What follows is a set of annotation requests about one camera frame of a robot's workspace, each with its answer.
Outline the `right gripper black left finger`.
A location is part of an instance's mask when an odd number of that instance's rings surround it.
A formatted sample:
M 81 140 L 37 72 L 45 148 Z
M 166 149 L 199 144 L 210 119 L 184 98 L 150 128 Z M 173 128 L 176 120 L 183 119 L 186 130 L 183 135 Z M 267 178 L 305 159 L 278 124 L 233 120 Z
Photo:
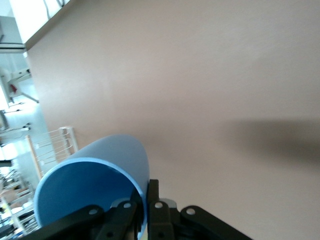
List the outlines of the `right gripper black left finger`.
M 135 189 L 107 211 L 88 205 L 19 240 L 138 240 L 143 221 L 143 201 Z

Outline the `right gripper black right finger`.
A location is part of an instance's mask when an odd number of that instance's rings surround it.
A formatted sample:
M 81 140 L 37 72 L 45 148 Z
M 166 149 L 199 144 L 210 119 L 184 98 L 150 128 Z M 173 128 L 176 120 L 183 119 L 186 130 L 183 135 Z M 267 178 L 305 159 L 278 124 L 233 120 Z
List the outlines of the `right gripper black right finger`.
M 159 181 L 147 189 L 148 240 L 253 240 L 203 208 L 178 210 L 175 201 L 159 197 Z

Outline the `blue plastic cup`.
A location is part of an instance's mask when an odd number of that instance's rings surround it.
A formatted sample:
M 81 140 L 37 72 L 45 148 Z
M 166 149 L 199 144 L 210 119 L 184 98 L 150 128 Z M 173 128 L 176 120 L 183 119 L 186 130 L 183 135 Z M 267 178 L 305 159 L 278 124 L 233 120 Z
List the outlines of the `blue plastic cup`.
M 147 225 L 150 168 L 142 143 L 131 135 L 103 137 L 51 168 L 34 194 L 34 216 L 47 226 L 88 205 L 108 211 L 137 192 L 142 201 L 140 239 Z

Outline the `cluttered metal shelf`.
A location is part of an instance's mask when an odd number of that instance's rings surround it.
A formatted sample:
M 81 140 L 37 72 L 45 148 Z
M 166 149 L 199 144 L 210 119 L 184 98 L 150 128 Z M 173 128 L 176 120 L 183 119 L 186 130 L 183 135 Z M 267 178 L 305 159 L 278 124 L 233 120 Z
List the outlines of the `cluttered metal shelf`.
M 0 239 L 24 237 L 36 229 L 34 191 L 11 160 L 0 160 Z

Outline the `white machine frame red part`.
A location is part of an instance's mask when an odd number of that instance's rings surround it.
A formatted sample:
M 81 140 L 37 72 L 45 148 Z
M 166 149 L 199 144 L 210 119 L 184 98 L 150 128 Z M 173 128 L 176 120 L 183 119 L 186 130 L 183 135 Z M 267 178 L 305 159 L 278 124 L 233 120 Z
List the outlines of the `white machine frame red part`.
M 31 78 L 32 74 L 29 68 L 10 72 L 0 67 L 0 92 L 3 93 L 5 106 L 9 107 L 10 103 L 14 104 L 14 98 L 18 96 L 24 96 L 37 104 L 39 103 L 38 99 L 33 98 L 18 88 L 20 82 Z

